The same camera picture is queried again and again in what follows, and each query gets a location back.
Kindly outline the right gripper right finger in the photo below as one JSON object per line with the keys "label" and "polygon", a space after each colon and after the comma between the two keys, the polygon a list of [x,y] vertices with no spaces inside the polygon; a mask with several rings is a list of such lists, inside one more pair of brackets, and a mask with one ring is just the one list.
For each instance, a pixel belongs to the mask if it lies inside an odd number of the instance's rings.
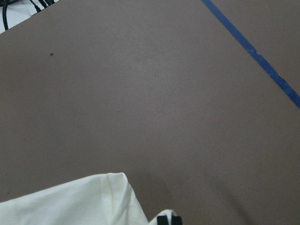
{"label": "right gripper right finger", "polygon": [[182,225],[182,218],[178,215],[172,215],[171,225]]}

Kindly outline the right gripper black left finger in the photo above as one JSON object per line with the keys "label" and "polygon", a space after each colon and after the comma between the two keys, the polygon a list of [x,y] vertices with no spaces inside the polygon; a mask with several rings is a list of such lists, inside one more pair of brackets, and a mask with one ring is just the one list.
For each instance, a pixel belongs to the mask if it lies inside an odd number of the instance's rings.
{"label": "right gripper black left finger", "polygon": [[168,217],[164,216],[157,216],[157,225],[169,225]]}

